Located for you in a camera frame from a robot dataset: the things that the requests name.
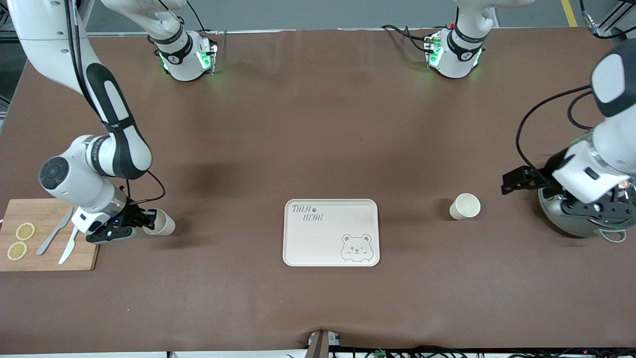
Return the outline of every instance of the cable connector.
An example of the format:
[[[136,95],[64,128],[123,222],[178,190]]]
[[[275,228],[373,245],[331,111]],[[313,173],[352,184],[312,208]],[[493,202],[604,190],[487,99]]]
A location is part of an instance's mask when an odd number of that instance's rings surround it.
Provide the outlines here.
[[[588,10],[583,10],[581,12],[583,18],[585,19],[585,26],[590,30],[590,32],[594,35],[598,35],[598,25],[592,19],[592,16],[588,13]]]

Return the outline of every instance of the gray floor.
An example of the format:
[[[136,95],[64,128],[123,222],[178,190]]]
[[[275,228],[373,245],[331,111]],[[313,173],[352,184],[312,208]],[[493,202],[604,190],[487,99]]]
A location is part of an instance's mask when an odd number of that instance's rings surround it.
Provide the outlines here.
[[[585,0],[599,21],[617,0]],[[578,0],[570,0],[579,25],[583,25]],[[190,0],[204,27],[212,30],[372,28],[385,24],[403,27],[434,27],[455,19],[452,0]],[[199,29],[185,6],[176,12],[187,29]],[[536,0],[521,9],[497,10],[501,27],[568,26],[561,0]],[[140,32],[126,17],[108,10],[100,0],[86,26],[88,32]],[[26,56],[19,44],[0,41],[0,95],[11,98]]]

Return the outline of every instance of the lemon slice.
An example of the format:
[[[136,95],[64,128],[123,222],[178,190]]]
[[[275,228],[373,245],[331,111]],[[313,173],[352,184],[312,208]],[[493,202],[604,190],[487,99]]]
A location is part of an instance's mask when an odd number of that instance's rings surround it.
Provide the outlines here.
[[[27,254],[27,247],[27,244],[22,241],[15,242],[9,247],[6,255],[11,261],[19,260]]]
[[[30,222],[25,222],[24,224],[18,226],[18,229],[15,231],[15,237],[18,240],[28,240],[33,237],[36,233],[36,226]]]

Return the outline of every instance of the knife handle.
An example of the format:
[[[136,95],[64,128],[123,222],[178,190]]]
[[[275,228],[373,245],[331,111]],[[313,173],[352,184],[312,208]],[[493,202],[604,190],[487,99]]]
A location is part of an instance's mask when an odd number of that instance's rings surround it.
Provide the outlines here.
[[[53,232],[51,233],[51,235],[49,235],[46,240],[42,243],[42,245],[40,245],[40,247],[38,247],[38,251],[36,251],[36,255],[38,256],[42,256],[44,255],[44,253],[46,252],[46,249],[49,247],[49,245],[51,245],[51,242],[53,241],[53,239],[55,238],[55,235],[57,235],[57,233],[60,231],[61,229],[55,228],[55,230],[53,230]]]

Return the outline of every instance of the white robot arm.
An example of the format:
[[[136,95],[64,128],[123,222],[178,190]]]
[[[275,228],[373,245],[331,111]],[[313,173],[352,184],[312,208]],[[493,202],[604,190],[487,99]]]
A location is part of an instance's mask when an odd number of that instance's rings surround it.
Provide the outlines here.
[[[517,8],[534,0],[453,0],[457,3],[457,19],[452,29],[425,39],[427,63],[443,76],[462,78],[477,66],[483,42],[493,26],[488,8]]]
[[[593,222],[624,239],[624,230],[636,224],[636,39],[620,43],[597,64],[591,89],[605,120],[553,155],[539,173],[522,166],[505,174],[501,189],[504,195],[539,189],[548,218],[576,236],[586,236],[581,228]]]
[[[185,31],[172,11],[187,0],[102,0],[148,32],[149,40],[159,49],[166,72],[179,81],[192,81],[204,73],[213,73],[216,43],[195,31]]]
[[[141,177],[150,168],[152,154],[117,81],[88,42],[74,1],[9,0],[9,9],[24,52],[37,71],[83,94],[108,132],[76,138],[42,167],[40,184],[53,196],[79,206],[73,224],[89,236],[115,220],[122,226],[152,227],[153,214],[140,209],[107,179]],[[134,233],[128,228],[118,237],[112,231],[105,241]]]

